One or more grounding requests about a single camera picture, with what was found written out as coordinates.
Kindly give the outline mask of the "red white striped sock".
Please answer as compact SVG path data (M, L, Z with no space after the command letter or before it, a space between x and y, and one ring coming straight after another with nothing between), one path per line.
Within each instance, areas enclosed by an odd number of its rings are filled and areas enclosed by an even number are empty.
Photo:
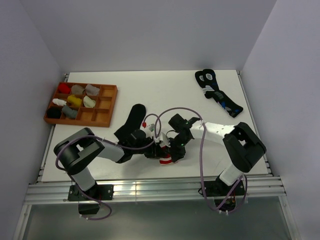
M171 153L171 149L167 146L161 147L163 150L164 155L159 159L159 163L163 166L171 165L178 162L177 159L174 158L173 154Z

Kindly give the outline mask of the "orange compartment tray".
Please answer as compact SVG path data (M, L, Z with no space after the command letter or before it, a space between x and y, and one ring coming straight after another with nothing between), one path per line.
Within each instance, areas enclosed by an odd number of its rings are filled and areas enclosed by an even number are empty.
M60 82L43 119L49 124L108 128L117 93L116 85Z

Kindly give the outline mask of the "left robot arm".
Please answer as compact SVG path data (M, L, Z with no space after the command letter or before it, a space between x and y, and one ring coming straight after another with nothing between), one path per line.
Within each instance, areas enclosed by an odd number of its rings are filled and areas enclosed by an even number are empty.
M144 129L123 126L114 135L118 139L117 143L102 139L85 127L54 147L56 167L69 175L79 187L79 194L86 200L95 198L98 193L97 182L88 169L88 165L96 157L117 164L127 162L133 155L164 159L171 146L164 133L156 136L152 124Z

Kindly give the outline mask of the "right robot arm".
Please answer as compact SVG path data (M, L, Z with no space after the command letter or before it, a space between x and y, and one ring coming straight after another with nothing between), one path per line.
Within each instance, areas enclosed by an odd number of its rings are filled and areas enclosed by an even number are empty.
M168 122L177 135L170 141L170 148L182 149L193 139L210 141L225 147L231 163L218 176L217 191L229 194L234 183L243 174L249 173L267 152L267 148L245 122L237 125L222 125L205 122L198 117L186 120L178 113Z

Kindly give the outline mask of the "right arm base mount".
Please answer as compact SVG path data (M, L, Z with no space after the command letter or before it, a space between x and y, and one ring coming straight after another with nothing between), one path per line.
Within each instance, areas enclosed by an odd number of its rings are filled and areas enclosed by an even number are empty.
M230 214L247 202L248 181L242 177L232 185L226 185L218 177L216 180L204 181L198 189L202 197L213 197L214 210L219 214Z

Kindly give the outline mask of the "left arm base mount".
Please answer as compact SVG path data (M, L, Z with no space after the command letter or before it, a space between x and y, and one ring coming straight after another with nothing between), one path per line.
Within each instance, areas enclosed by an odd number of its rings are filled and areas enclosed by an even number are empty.
M67 197L68 202L78 202L78 212L81 215L95 215L101 208L99 202L80 203L85 201L110 201L113 199L114 186L112 184L95 184L87 191L83 191L77 184L70 186Z

